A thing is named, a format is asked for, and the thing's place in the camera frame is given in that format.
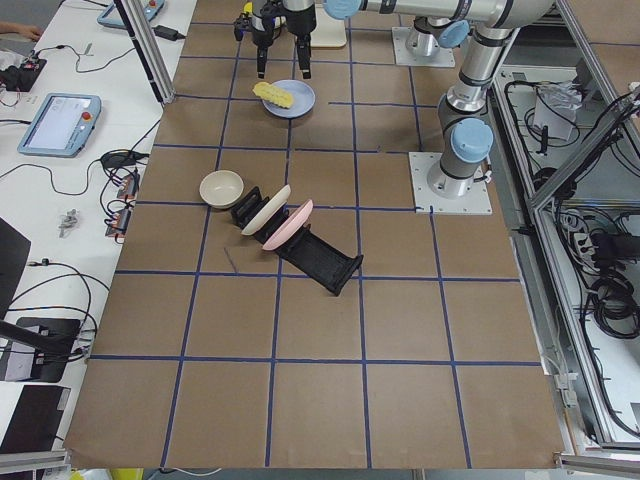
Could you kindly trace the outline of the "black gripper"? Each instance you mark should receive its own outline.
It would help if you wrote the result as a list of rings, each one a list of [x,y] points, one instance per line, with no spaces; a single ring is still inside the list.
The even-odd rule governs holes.
[[[310,79],[311,33],[316,28],[315,3],[307,0],[253,1],[251,15],[252,39],[257,47],[256,70],[260,79],[266,75],[268,50],[273,44],[277,18],[285,19],[287,30],[295,36],[299,70],[303,79]]]

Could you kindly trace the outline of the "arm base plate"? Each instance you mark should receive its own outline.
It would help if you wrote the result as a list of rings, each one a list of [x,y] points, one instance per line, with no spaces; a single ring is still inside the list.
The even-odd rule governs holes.
[[[440,152],[410,152],[414,209],[418,214],[491,215],[493,209],[484,172],[477,166],[467,179],[448,177]]]
[[[453,50],[441,47],[431,33],[420,32],[413,27],[393,27],[391,35],[396,65],[432,68],[455,66]]]

